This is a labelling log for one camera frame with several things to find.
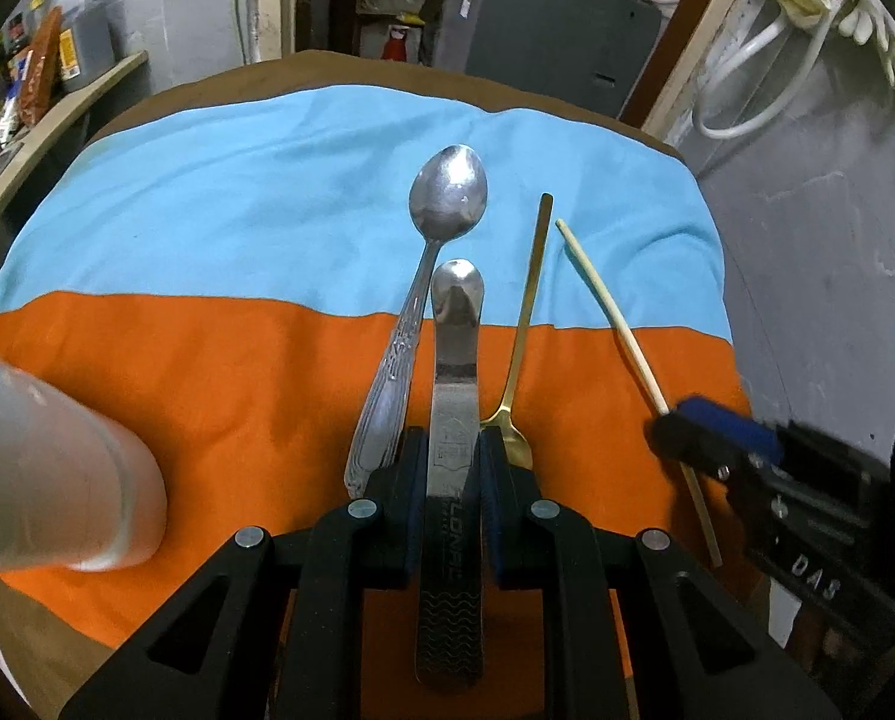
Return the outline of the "blue and orange cloth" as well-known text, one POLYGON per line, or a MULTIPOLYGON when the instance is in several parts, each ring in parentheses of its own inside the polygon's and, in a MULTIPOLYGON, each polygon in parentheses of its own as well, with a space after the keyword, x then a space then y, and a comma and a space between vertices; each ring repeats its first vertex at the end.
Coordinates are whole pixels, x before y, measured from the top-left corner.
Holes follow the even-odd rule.
POLYGON ((416 172, 465 143, 490 198, 445 248, 486 286, 480 401, 506 379, 541 195, 618 301, 669 401, 747 397, 724 255, 695 176, 600 124, 337 85, 100 138, 0 270, 0 359, 115 419, 161 465, 169 525, 126 571, 0 574, 0 650, 40 717, 235 530, 343 504, 367 388, 420 260, 416 172))

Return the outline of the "small gold spoon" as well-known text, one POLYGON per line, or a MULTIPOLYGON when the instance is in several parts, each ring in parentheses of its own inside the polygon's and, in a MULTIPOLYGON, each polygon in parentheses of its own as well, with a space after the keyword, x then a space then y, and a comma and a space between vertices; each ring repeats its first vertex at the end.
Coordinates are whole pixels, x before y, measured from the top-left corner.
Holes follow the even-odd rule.
POLYGON ((519 317, 517 317, 516 335, 514 335, 511 359, 509 359, 509 367, 507 367, 506 382, 504 382, 501 400, 499 400, 496 410, 491 413, 489 418, 481 422, 483 427, 496 427, 498 429, 501 434, 502 444, 504 444, 507 461, 511 465, 525 468, 525 470, 534 468, 534 454, 532 454, 529 439, 514 424, 512 406, 514 406, 520 371, 522 371, 530 320, 532 320, 532 314, 534 314, 541 264, 543 263, 543 254, 545 254, 546 236, 548 236, 548 227, 550 227, 550 221, 552 221, 552 211, 553 197, 550 193, 543 193, 538 204, 534 239, 532 239, 532 247, 530 247, 529 268, 527 268, 527 277, 525 277, 522 302, 520 303, 519 317))

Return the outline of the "white utensil holder cup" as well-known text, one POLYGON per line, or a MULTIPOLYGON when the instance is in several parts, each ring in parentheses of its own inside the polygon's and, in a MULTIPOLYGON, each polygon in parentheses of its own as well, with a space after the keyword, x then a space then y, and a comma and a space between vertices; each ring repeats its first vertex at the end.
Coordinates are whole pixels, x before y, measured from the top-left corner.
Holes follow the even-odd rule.
POLYGON ((161 470, 141 440, 0 361, 0 572, 106 572, 159 550, 161 470))

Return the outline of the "grey refrigerator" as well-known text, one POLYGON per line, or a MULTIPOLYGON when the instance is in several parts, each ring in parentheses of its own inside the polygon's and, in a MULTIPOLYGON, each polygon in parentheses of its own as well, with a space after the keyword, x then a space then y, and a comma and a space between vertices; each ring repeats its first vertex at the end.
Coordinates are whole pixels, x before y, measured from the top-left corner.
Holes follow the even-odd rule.
POLYGON ((433 65, 618 117, 660 28, 648 0, 442 0, 433 65))

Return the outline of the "wooden chopstick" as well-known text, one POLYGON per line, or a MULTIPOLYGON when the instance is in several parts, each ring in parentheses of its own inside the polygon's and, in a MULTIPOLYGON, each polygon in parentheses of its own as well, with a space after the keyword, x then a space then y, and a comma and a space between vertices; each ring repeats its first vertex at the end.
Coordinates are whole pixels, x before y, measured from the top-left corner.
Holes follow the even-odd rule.
MULTIPOLYGON (((655 377, 651 364, 649 364, 648 358, 646 358, 644 351, 642 351, 641 344, 639 344, 639 341, 637 341, 634 336, 633 330, 631 330, 630 325, 626 322, 625 316, 623 316, 623 312, 619 309, 619 305, 616 304, 615 298, 612 296, 612 293, 610 293, 607 283, 605 283, 605 281, 602 280, 602 277, 598 274, 597 268, 595 268, 592 260, 589 259, 586 250, 582 249, 579 239, 576 238, 574 232, 571 231, 571 227, 568 226, 568 223, 566 223, 563 218, 556 218, 555 226, 563 238, 564 245, 566 245, 569 255, 573 257, 584 280, 591 286, 591 291, 595 296, 595 300, 598 302, 598 305, 602 307, 603 314, 605 314, 608 322, 612 325, 612 328, 615 330, 616 336, 619 339, 619 343, 621 343, 621 346, 625 349, 626 355, 630 358, 631 364, 633 364, 634 370, 636 371, 637 380, 641 383, 642 388, 646 390, 646 397, 648 397, 649 403, 651 403, 652 408, 654 408, 654 413, 657 416, 668 415, 670 413, 669 403, 667 403, 667 398, 664 397, 664 392, 662 392, 662 388, 660 388, 659 380, 655 377)), ((714 567, 721 567, 721 546, 719 546, 719 541, 717 541, 713 517, 711 517, 710 509, 708 509, 708 502, 706 502, 706 497, 704 497, 698 476, 696 476, 695 470, 690 468, 690 466, 685 465, 683 461, 678 463, 678 468, 680 468, 683 479, 685 479, 685 484, 687 484, 688 494, 690 495, 693 509, 695 509, 695 514, 699 520, 699 527, 701 527, 701 533, 703 533, 704 543, 706 543, 706 548, 708 548, 708 553, 710 553, 711 564, 713 564, 714 567)))

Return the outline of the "brown table cover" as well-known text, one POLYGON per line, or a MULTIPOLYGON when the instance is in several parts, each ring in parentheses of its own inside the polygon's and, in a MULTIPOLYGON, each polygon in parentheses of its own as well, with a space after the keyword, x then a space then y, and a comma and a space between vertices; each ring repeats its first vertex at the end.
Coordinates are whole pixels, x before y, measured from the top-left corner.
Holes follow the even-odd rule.
POLYGON ((114 133, 159 121, 182 110, 250 103, 296 91, 338 85, 378 86, 429 98, 454 99, 486 112, 536 110, 556 115, 566 121, 584 122, 612 130, 683 161, 682 154, 673 146, 646 135, 639 128, 550 96, 525 93, 502 83, 424 65, 363 59, 328 50, 303 50, 284 59, 244 65, 207 76, 198 82, 173 86, 141 99, 130 109, 113 117, 99 132, 92 135, 89 145, 114 133))

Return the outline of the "steel spoon plain handle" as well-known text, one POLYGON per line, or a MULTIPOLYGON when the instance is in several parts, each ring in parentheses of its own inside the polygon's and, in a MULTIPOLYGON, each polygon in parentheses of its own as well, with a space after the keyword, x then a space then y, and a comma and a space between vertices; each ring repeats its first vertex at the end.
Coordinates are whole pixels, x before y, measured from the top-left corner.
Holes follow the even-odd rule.
POLYGON ((427 433, 416 673, 436 691, 475 684, 481 645, 478 333, 483 278, 472 262, 434 271, 434 380, 427 433))

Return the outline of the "orange snack bag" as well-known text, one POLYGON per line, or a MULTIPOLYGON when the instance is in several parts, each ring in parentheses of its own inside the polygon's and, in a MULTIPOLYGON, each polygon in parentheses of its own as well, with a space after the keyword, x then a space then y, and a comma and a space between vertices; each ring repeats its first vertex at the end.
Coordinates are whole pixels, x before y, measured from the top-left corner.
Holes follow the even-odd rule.
POLYGON ((26 127, 33 127, 49 110, 58 71, 60 26, 61 8, 50 8, 40 21, 27 55, 26 75, 19 93, 19 117, 26 127))

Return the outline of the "steel spoon ornate handle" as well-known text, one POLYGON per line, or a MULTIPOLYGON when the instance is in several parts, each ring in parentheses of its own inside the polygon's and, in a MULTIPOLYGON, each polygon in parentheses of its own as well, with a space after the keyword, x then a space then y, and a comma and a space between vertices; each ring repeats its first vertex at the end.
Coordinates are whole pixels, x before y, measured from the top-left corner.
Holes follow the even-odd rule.
POLYGON ((349 445, 343 481, 351 499, 364 496, 372 473, 394 463, 434 263, 445 244, 477 226, 487 203, 486 172, 480 156, 468 145, 438 151, 411 184, 408 210, 423 236, 424 249, 349 445))

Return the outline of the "red white gas bottle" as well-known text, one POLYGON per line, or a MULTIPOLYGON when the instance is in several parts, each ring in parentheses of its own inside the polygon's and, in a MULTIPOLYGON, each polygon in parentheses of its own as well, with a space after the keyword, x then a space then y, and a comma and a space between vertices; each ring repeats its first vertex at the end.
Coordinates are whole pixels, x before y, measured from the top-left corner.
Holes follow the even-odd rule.
POLYGON ((405 25, 390 25, 382 48, 382 60, 406 62, 408 60, 408 37, 410 28, 405 25))

